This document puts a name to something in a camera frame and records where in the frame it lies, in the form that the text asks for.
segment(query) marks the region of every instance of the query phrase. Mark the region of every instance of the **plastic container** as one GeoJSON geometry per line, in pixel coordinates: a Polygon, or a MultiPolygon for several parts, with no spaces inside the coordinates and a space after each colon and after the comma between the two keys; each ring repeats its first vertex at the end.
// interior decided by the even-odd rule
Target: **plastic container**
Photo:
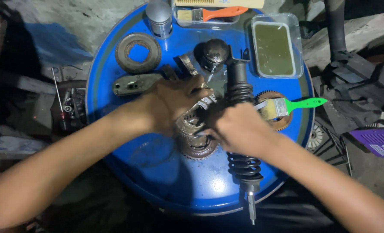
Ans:
{"type": "Polygon", "coordinates": [[[299,78],[303,75],[301,35],[294,14],[258,14],[252,18],[251,28],[260,77],[299,78]]]}
{"type": "MultiPolygon", "coordinates": [[[[175,4],[175,0],[172,0],[172,15],[175,18],[176,22],[179,24],[181,27],[187,27],[187,28],[198,28],[198,29],[228,29],[232,24],[235,24],[238,22],[240,19],[240,16],[233,16],[233,17],[228,17],[230,22],[224,22],[219,19],[211,19],[207,22],[204,21],[191,21],[191,20],[182,20],[178,19],[178,10],[180,9],[199,9],[199,8],[204,8],[204,7],[178,7],[175,4]]],[[[217,9],[222,9],[222,8],[206,8],[207,10],[217,10],[217,9]]]]}

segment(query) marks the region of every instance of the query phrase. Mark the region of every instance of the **shock absorber rod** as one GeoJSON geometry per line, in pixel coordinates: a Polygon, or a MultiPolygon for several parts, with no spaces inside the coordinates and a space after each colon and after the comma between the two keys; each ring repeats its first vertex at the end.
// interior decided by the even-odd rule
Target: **shock absorber rod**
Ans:
{"type": "MultiPolygon", "coordinates": [[[[231,45],[229,45],[229,58],[226,62],[228,83],[227,99],[230,106],[239,103],[255,102],[252,94],[252,85],[247,83],[246,66],[250,61],[249,50],[241,54],[241,59],[232,56],[231,45]]],[[[247,194],[248,210],[250,212],[251,224],[255,225],[255,193],[260,190],[260,181],[263,176],[260,174],[260,160],[254,157],[239,155],[228,152],[228,161],[232,165],[235,177],[240,181],[240,189],[247,194]]]]}

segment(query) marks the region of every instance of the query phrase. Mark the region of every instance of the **screwdriver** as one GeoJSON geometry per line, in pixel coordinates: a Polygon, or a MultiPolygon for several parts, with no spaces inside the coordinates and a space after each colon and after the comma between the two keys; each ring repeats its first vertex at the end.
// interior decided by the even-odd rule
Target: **screwdriver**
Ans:
{"type": "Polygon", "coordinates": [[[61,108],[60,126],[63,131],[68,131],[69,129],[68,115],[67,115],[67,112],[64,112],[64,109],[62,108],[60,92],[58,91],[57,79],[55,78],[55,73],[54,73],[54,67],[51,67],[51,70],[52,70],[52,76],[54,77],[55,88],[57,90],[58,102],[60,103],[60,108],[61,108]]]}

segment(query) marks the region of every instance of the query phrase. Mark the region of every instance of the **paint brush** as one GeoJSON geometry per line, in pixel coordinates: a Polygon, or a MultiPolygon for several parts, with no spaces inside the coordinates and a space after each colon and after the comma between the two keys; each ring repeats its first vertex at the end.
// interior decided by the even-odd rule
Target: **paint brush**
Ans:
{"type": "Polygon", "coordinates": [[[187,21],[208,21],[213,18],[219,17],[231,17],[240,15],[246,12],[248,8],[245,7],[230,7],[219,10],[207,10],[207,9],[180,9],[178,10],[178,19],[187,21]]]}
{"type": "Polygon", "coordinates": [[[298,102],[289,101],[286,98],[267,99],[258,104],[261,117],[265,120],[288,116],[297,108],[314,108],[327,102],[324,98],[309,98],[298,102]]]}

